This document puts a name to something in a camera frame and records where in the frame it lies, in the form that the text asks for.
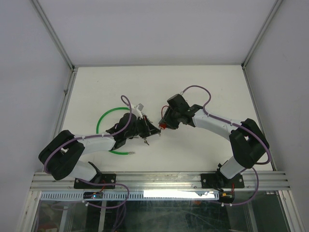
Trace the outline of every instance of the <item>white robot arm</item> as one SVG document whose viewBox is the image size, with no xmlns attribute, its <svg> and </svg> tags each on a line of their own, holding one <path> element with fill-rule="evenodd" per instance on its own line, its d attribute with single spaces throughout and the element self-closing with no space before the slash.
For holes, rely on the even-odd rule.
<svg viewBox="0 0 309 232">
<path fill-rule="evenodd" d="M 269 148 L 265 136 L 252 119 L 239 121 L 210 114 L 200 105 L 190 107 L 180 94 L 168 99 L 168 104 L 169 107 L 159 122 L 160 128 L 175 130 L 182 122 L 207 129 L 230 141 L 233 156 L 223 165 L 219 164 L 215 178 L 208 180 L 208 185 L 214 189 L 224 188 L 229 179 L 257 164 L 266 151 L 263 145 Z"/>
</svg>

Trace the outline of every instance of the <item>purple cable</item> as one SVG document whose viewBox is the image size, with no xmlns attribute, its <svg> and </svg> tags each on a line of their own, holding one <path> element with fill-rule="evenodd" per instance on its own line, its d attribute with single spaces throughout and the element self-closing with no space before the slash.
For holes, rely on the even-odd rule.
<svg viewBox="0 0 309 232">
<path fill-rule="evenodd" d="M 96 208 L 100 208 L 100 209 L 116 209 L 116 208 L 122 206 L 124 203 L 126 203 L 126 201 L 128 200 L 128 198 L 129 198 L 129 196 L 130 196 L 130 190 L 129 190 L 129 188 L 128 188 L 126 185 L 124 185 L 124 184 L 120 184 L 120 183 L 113 183 L 113 184 L 96 184 L 96 183 L 91 183 L 91 182 L 89 182 L 89 181 L 82 180 L 82 179 L 79 179 L 79 180 L 82 181 L 82 182 L 84 182 L 84 183 L 86 183 L 86 184 L 93 185 L 93 186 L 114 186 L 114 185 L 116 185 L 116 186 L 122 186 L 122 187 L 124 187 L 124 188 L 127 190 L 127 196 L 126 196 L 125 200 L 124 200 L 123 202 L 121 202 L 120 204 L 115 205 L 115 206 L 99 206 L 99 205 L 95 205 L 95 204 L 92 204 L 92 203 L 90 203 L 90 202 L 85 201 L 85 202 L 87 202 L 88 205 L 94 206 L 94 207 L 96 207 Z"/>
<path fill-rule="evenodd" d="M 131 106 L 131 103 L 130 103 L 130 100 L 125 96 L 125 95 L 121 95 L 121 100 L 124 104 L 126 104 L 129 108 L 130 108 L 130 115 L 129 115 L 129 120 L 127 121 L 126 125 L 121 128 L 119 131 L 115 132 L 114 134 L 105 134 L 103 135 L 103 137 L 112 137 L 114 135 L 117 135 L 121 132 L 123 132 L 129 125 L 130 121 L 131 121 L 131 118 L 132 118 L 132 106 Z M 76 141 L 76 140 L 81 140 L 81 139 L 92 139 L 92 138 L 98 138 L 98 137 L 102 137 L 101 134 L 94 134 L 94 135 L 89 135 L 89 136 L 85 136 L 84 138 L 83 137 L 76 137 L 76 138 L 73 138 L 69 141 L 67 141 L 66 143 L 62 144 L 60 147 L 58 147 L 56 150 L 54 150 L 50 155 L 49 157 L 46 159 L 45 163 L 44 163 L 44 171 L 49 174 L 49 171 L 47 169 L 47 164 L 48 162 L 50 161 L 50 159 L 60 150 L 62 149 L 63 147 L 65 147 L 66 145 Z"/>
<path fill-rule="evenodd" d="M 228 121 L 228 120 L 226 120 L 226 119 L 224 119 L 224 118 L 221 118 L 221 117 L 218 117 L 218 116 L 209 114 L 209 113 L 206 111 L 205 106 L 211 101 L 211 93 L 210 93 L 206 88 L 204 88 L 204 87 L 202 87 L 202 86 L 193 85 L 193 86 L 189 86 L 189 87 L 185 88 L 185 89 L 182 91 L 182 93 L 185 93 L 189 88 L 192 88 L 192 87 L 201 88 L 201 89 L 205 90 L 205 91 L 209 94 L 209 99 L 208 99 L 208 101 L 203 105 L 203 111 L 204 111 L 204 113 L 205 113 L 207 116 L 212 117 L 212 118 L 215 118 L 215 119 L 217 119 L 217 120 L 219 120 L 219 121 L 222 121 L 222 122 L 225 122 L 225 123 L 228 123 L 228 124 L 231 123 L 230 121 Z M 262 141 L 256 134 L 254 134 L 251 130 L 249 130 L 249 129 L 243 127 L 242 125 L 239 125 L 239 124 L 236 124 L 236 123 L 232 123 L 232 125 L 235 126 L 235 127 L 241 128 L 242 130 L 248 132 L 248 133 L 249 133 L 250 135 L 252 135 L 252 136 L 263 146 L 263 148 L 265 149 L 265 151 L 266 151 L 266 153 L 267 153 L 267 161 L 266 161 L 266 162 L 262 162 L 262 163 L 259 163 L 259 162 L 258 162 L 258 163 L 256 163 L 256 164 L 263 165 L 263 164 L 268 164 L 268 163 L 271 162 L 271 154 L 270 154 L 269 149 L 267 148 L 267 146 L 263 143 L 263 141 Z"/>
<path fill-rule="evenodd" d="M 118 220 L 119 220 L 119 217 L 120 217 L 120 214 L 119 214 L 119 209 L 120 209 L 120 207 L 118 207 L 117 208 L 117 211 L 116 211 L 116 220 L 115 220 L 115 222 L 114 222 L 114 224 L 113 224 L 113 228 L 115 228 L 115 226 L 116 226 L 116 224 L 117 224 L 117 222 L 118 222 Z"/>
<path fill-rule="evenodd" d="M 120 216 L 121 216 L 122 214 L 123 214 L 122 219 L 120 220 L 120 222 L 118 223 L 118 225 L 116 225 L 117 222 L 118 222 L 118 220 L 119 220 L 119 218 L 120 218 Z M 122 210 L 121 210 L 121 212 L 120 212 L 120 215 L 118 216 L 118 218 L 116 218 L 116 222 L 114 223 L 114 226 L 113 226 L 113 228 L 112 228 L 112 232 L 114 232 L 119 226 L 121 226 L 121 224 L 122 224 L 122 222 L 124 221 L 125 217 L 126 217 L 126 205 L 124 204 L 124 206 L 123 206 L 123 208 L 122 208 Z"/>
</svg>

